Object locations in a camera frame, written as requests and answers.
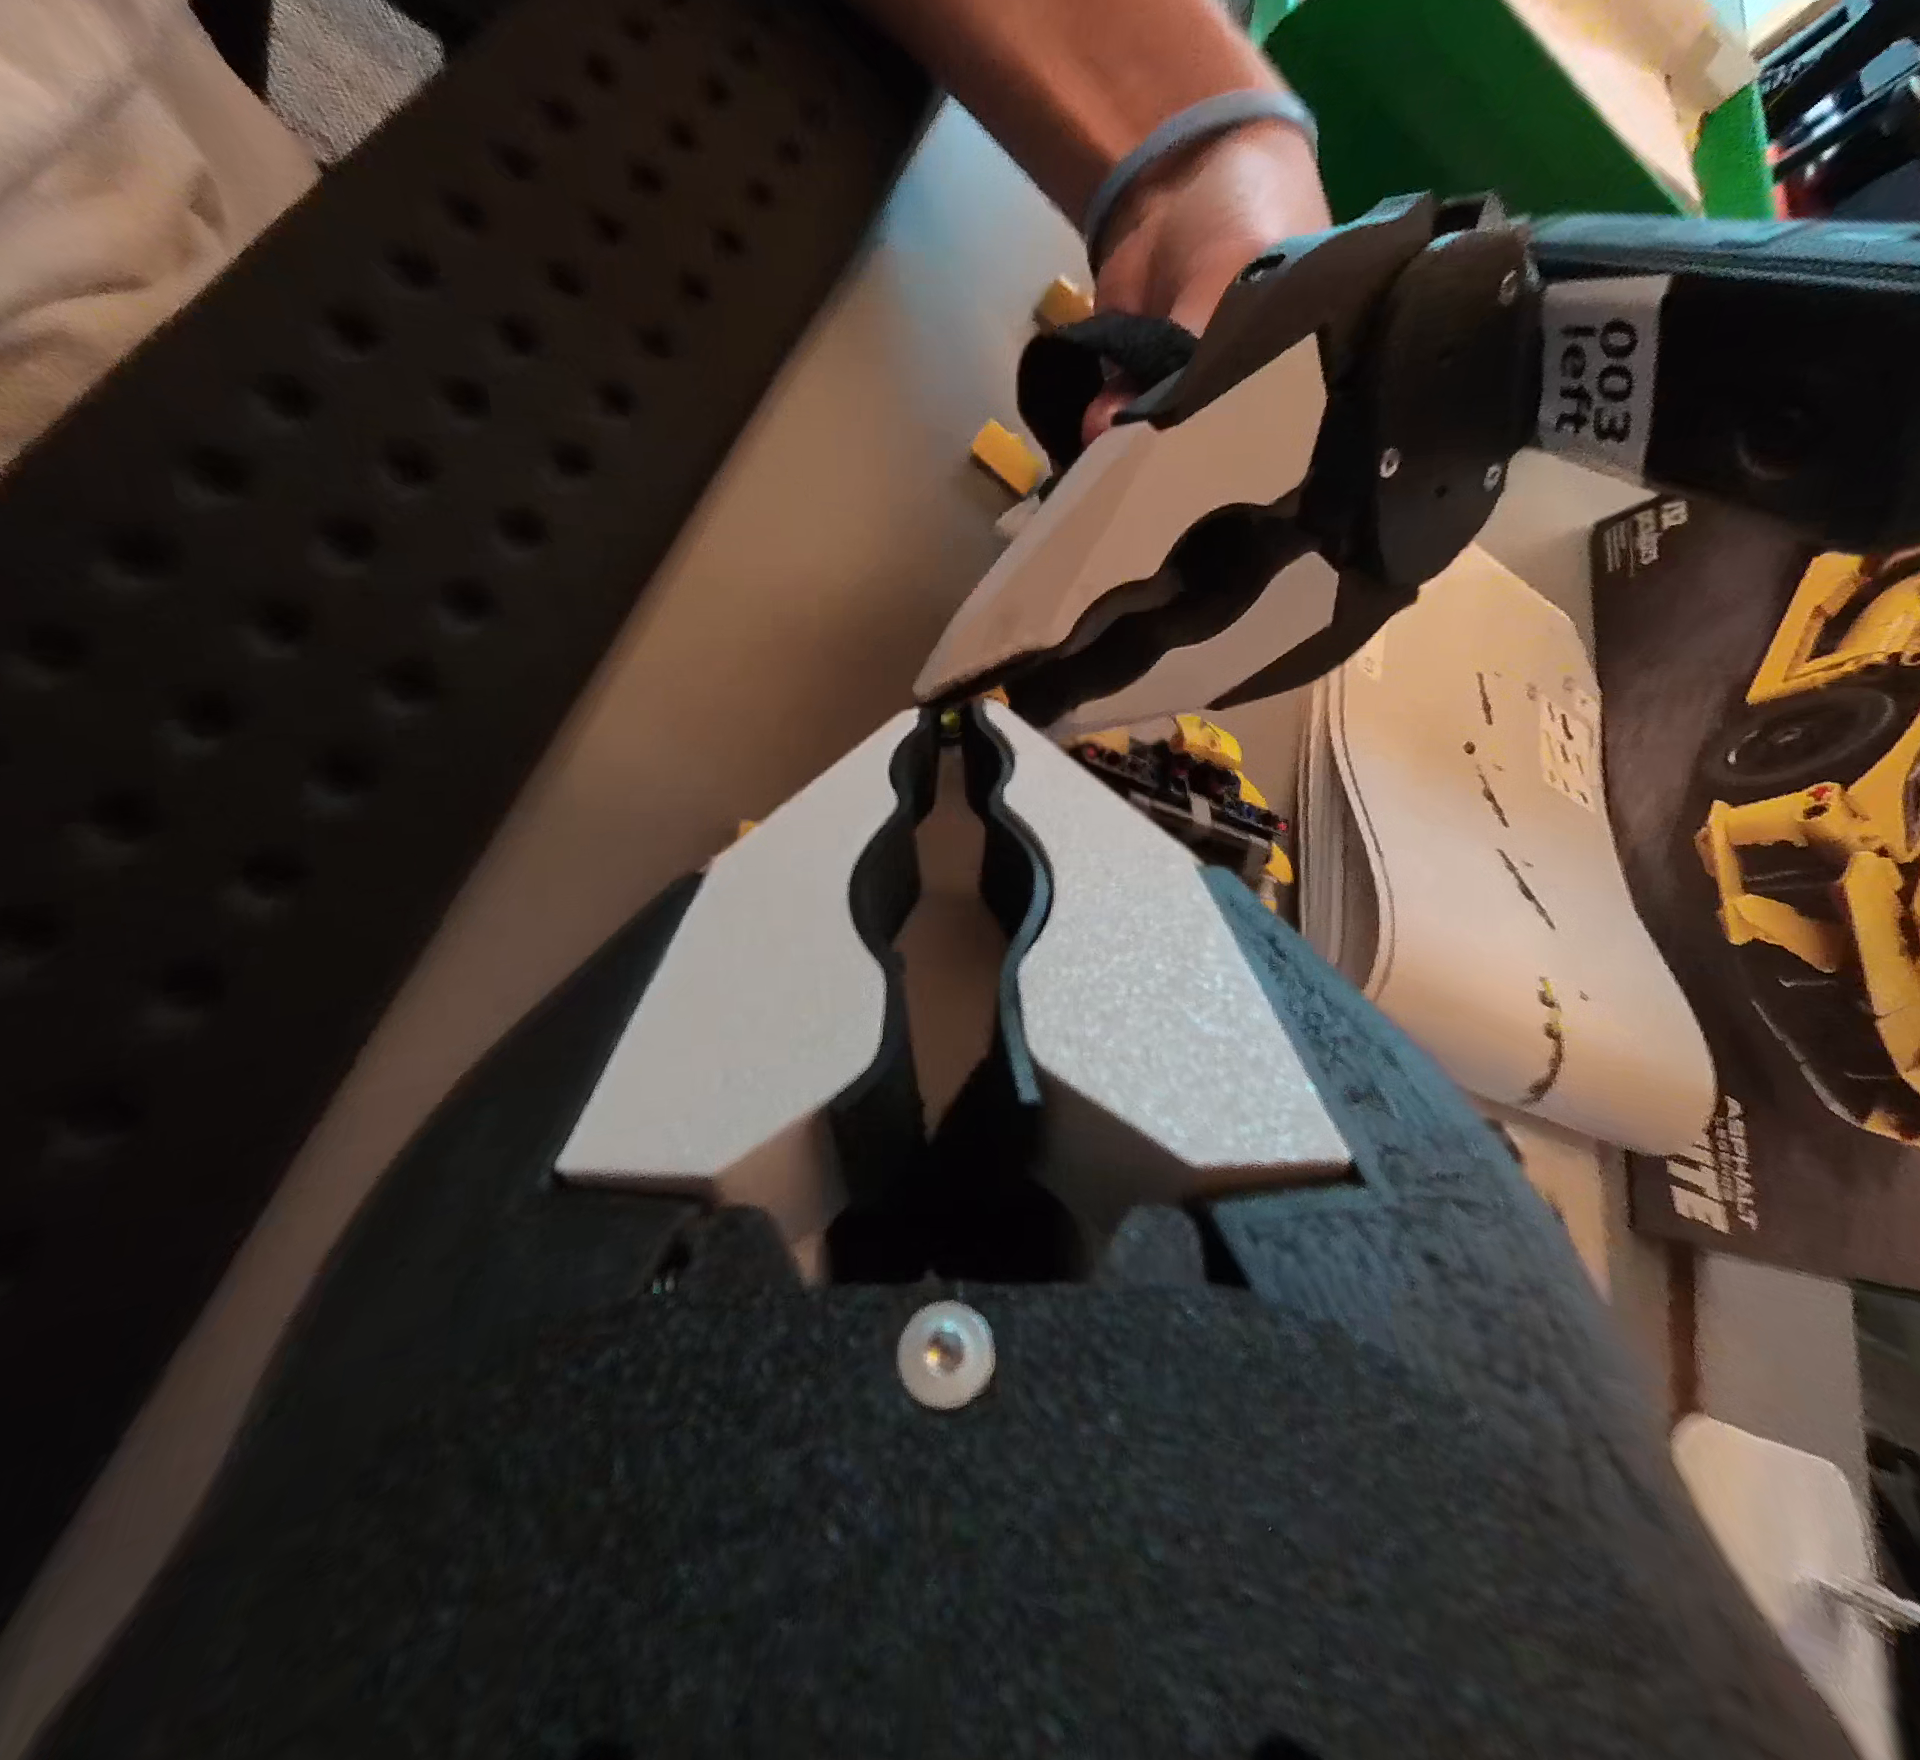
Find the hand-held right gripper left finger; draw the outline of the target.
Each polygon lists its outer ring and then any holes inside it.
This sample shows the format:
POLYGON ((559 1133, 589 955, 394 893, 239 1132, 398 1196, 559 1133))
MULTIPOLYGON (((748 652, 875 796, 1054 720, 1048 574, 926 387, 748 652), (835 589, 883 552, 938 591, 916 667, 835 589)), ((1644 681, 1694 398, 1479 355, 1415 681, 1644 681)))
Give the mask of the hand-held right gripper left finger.
POLYGON ((920 903, 920 713, 708 862, 581 1116, 569 1187, 754 1210, 808 1282, 920 1152, 900 934, 920 903))

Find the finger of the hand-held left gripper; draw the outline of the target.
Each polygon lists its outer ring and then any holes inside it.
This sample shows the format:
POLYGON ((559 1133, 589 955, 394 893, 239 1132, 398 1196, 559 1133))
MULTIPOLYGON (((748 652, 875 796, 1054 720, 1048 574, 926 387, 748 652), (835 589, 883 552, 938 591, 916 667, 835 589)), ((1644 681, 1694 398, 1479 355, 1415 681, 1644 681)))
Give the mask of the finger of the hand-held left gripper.
POLYGON ((1270 511, 1309 478, 1327 411, 1312 335, 1175 425, 1107 429, 1032 511, 916 678, 916 699, 1011 692, 1172 582, 1179 542, 1221 514, 1270 511))
POLYGON ((1178 716, 1224 713, 1231 693, 1329 626, 1335 596, 1335 571, 1319 556, 1297 558, 1224 631, 1172 649, 1119 692, 1035 724, 1047 735, 1164 735, 1178 716))

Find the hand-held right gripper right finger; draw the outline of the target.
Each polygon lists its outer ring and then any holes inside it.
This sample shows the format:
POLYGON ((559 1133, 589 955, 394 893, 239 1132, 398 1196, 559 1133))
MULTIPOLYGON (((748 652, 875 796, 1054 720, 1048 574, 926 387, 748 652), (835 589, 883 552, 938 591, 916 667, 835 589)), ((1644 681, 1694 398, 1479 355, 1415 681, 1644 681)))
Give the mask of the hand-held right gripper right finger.
POLYGON ((1205 864, 1002 701, 972 806, 1009 928, 998 1023, 1032 1173, 1094 1243, 1139 1207, 1327 1186, 1354 1155, 1205 864))

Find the building set box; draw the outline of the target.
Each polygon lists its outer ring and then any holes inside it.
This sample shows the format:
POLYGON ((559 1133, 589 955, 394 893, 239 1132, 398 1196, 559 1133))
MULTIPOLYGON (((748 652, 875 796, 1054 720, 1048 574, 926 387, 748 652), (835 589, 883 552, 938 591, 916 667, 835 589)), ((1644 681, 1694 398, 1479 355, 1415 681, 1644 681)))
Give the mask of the building set box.
POLYGON ((1717 1078, 1636 1229, 1918 1289, 1918 550, 1656 498, 1590 537, 1603 777, 1717 1078))

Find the person's left hand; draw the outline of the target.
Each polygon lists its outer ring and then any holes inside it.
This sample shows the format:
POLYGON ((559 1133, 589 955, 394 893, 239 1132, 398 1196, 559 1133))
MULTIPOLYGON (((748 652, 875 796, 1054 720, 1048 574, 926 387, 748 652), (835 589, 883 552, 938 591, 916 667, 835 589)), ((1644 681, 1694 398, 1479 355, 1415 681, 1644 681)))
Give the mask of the person's left hand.
POLYGON ((1099 234, 1094 308, 1205 333, 1250 263, 1329 223, 1309 138, 1282 121, 1238 126, 1129 185, 1099 234))

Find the pile of yellow building pieces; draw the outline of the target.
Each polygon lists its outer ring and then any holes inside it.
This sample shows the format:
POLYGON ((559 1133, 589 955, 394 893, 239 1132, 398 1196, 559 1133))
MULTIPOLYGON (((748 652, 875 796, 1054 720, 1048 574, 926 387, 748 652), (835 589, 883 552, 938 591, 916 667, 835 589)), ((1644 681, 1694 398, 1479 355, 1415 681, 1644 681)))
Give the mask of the pile of yellow building pieces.
POLYGON ((1078 414, 1101 381, 1097 353, 1074 333, 1094 317, 1091 286, 1054 277, 1036 295, 1017 365, 1014 414, 989 417, 971 465, 996 488, 996 537, 1009 544, 1080 446, 1078 414))

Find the partly built toy car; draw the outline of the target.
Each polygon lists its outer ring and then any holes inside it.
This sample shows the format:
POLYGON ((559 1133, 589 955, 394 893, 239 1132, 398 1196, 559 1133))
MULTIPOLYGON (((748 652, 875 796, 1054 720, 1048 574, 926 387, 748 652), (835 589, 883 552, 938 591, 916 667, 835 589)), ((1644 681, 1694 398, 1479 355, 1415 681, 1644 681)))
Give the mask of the partly built toy car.
POLYGON ((1248 778, 1238 739, 1218 721, 1182 713, 1156 737, 1118 727, 1067 749, 1193 860, 1233 873, 1270 913, 1293 917, 1290 822, 1248 778))

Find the green plastic bin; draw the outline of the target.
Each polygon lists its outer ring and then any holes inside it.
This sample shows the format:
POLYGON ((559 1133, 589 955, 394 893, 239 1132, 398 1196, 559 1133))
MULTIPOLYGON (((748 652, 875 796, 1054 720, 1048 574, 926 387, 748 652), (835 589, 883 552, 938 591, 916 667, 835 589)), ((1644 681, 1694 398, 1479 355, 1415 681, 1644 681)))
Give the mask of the green plastic bin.
POLYGON ((1757 71, 1708 121, 1707 206, 1681 212, 1499 0, 1252 0, 1252 33, 1316 119, 1338 220, 1422 190, 1537 214, 1777 214, 1757 71))

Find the grey wristband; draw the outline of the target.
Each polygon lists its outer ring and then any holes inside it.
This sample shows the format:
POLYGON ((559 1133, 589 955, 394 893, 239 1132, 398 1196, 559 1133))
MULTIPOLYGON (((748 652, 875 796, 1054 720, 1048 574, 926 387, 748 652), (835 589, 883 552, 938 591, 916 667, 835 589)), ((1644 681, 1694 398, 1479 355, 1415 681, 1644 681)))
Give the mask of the grey wristband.
POLYGON ((1118 212, 1150 174, 1252 126, 1282 126, 1316 156, 1316 119, 1297 92, 1250 88, 1209 94, 1164 118, 1091 192, 1080 223, 1089 264, 1104 264, 1118 212))

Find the open instruction booklet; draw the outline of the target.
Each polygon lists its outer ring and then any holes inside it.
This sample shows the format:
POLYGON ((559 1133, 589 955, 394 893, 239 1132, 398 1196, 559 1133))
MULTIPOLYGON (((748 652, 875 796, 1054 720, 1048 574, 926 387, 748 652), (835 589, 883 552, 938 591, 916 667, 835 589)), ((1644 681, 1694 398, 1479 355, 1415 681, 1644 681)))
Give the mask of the open instruction booklet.
POLYGON ((1574 623, 1481 546, 1311 689, 1309 943, 1477 1100, 1628 1152, 1717 1106, 1620 864, 1574 623))

